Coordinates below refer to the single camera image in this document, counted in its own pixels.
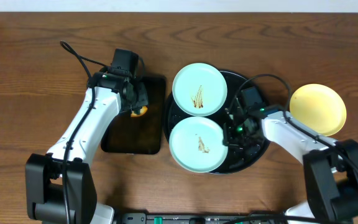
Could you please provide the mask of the yellow plate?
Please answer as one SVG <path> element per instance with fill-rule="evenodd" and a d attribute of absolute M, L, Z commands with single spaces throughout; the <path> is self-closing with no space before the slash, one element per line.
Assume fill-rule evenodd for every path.
<path fill-rule="evenodd" d="M 324 136 L 339 132 L 347 118 L 343 99 L 333 89 L 321 84 L 307 84 L 297 89 L 291 96 L 290 113 Z"/>

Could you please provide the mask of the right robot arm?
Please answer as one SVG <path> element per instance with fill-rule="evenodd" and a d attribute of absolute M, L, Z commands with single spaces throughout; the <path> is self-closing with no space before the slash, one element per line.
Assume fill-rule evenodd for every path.
<path fill-rule="evenodd" d="M 224 144 L 238 149 L 254 137 L 278 144 L 303 166 L 307 201 L 269 220 L 352 223 L 358 217 L 358 143 L 324 137 L 281 106 L 229 106 Z"/>

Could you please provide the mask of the green and yellow sponge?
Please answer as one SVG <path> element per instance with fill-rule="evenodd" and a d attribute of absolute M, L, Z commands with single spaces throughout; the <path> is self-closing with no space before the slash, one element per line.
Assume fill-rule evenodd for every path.
<path fill-rule="evenodd" d="M 133 110 L 131 112 L 131 117 L 136 118 L 136 117 L 143 116 L 144 114 L 146 114 L 147 110 L 148 110 L 148 108 L 146 106 L 143 106 L 139 109 Z"/>

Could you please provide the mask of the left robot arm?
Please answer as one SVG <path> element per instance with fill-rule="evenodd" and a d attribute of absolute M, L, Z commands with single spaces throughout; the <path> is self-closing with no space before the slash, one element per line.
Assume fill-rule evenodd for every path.
<path fill-rule="evenodd" d="M 27 215 L 42 223 L 112 223 L 114 209 L 98 202 L 90 166 L 111 121 L 148 105 L 145 85 L 97 72 L 73 121 L 46 154 L 25 164 Z"/>

